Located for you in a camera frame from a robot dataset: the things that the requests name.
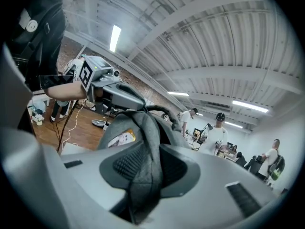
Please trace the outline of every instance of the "ceiling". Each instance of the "ceiling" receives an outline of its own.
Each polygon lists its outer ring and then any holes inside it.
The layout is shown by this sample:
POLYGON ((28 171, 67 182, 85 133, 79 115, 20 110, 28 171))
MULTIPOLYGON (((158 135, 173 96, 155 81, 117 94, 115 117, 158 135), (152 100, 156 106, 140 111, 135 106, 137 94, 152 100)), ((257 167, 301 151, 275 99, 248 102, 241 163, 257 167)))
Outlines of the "ceiling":
POLYGON ((287 96, 297 101, 303 92, 303 52, 272 0, 64 0, 64 12, 67 37, 130 71, 182 110, 197 107, 212 117, 223 108, 231 122, 252 130, 279 116, 287 96), (115 24, 122 32, 112 53, 115 24), (236 107, 233 99, 269 111, 236 107))

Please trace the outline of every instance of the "black cap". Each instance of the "black cap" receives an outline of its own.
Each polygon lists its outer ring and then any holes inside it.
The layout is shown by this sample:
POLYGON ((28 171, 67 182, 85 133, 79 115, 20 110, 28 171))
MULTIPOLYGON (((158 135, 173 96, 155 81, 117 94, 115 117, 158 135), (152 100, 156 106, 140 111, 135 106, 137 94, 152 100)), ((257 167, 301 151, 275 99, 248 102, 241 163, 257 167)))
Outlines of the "black cap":
POLYGON ((221 121, 221 122, 224 121, 225 120, 224 113, 218 113, 216 116, 216 120, 221 121))

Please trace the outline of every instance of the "white button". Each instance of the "white button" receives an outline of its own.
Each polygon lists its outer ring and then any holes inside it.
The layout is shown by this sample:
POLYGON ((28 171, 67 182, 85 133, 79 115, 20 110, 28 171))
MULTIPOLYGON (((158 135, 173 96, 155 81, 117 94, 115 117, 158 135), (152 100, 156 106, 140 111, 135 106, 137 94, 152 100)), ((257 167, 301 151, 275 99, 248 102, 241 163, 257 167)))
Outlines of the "white button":
POLYGON ((38 27, 37 21, 31 20, 31 21, 29 21, 29 23, 27 25, 27 31, 28 32, 36 31, 37 27, 38 27))

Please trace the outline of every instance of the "white t-shirt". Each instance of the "white t-shirt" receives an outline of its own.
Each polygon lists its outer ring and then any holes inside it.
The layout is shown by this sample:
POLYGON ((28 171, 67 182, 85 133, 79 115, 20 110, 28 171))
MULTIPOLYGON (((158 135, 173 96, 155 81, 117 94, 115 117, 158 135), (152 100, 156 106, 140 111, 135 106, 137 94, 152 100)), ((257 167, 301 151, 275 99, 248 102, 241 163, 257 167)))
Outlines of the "white t-shirt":
POLYGON ((274 148, 271 148, 267 153, 265 153, 266 159, 263 162, 261 168, 259 169, 258 173, 262 174, 263 176, 268 176, 268 166, 272 165, 276 158, 277 158, 277 151, 274 148))
POLYGON ((217 151, 215 150, 215 143, 222 141, 222 145, 228 145, 228 132, 223 127, 216 128, 213 126, 212 130, 205 131, 207 135, 207 139, 205 143, 202 143, 198 152, 209 154, 209 155, 216 155, 217 151))
POLYGON ((191 114, 190 114, 190 111, 187 110, 187 111, 184 111, 181 115, 180 115, 180 126, 182 127, 184 122, 189 122, 191 118, 191 114))

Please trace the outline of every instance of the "fluorescent light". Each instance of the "fluorescent light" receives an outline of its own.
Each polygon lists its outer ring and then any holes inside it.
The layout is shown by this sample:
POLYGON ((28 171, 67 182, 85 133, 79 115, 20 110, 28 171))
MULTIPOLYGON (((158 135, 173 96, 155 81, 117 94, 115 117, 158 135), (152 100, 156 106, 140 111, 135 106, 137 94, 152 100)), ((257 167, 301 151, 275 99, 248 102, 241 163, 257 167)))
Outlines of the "fluorescent light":
POLYGON ((171 94, 171 95, 179 95, 179 96, 189 96, 188 94, 185 94, 185 93, 176 93, 176 92, 167 92, 168 94, 171 94))
POLYGON ((111 35, 110 47, 109 47, 109 50, 112 52, 115 52, 116 43, 118 42, 120 33, 121 33, 120 27, 114 25, 112 29, 112 35, 111 35))
POLYGON ((236 125, 236 124, 233 124, 231 122, 225 121, 225 123, 228 124, 228 125, 232 125, 232 126, 238 127, 238 128, 243 128, 241 125, 236 125))
POLYGON ((261 112, 264 112, 264 113, 267 113, 269 111, 268 109, 261 108, 261 107, 258 107, 256 105, 253 105, 253 104, 246 104, 246 103, 239 102, 239 101, 236 101, 236 100, 233 100, 233 104, 239 105, 239 106, 242 106, 242 107, 246 107, 246 108, 250 108, 250 109, 255 109, 257 111, 261 111, 261 112))

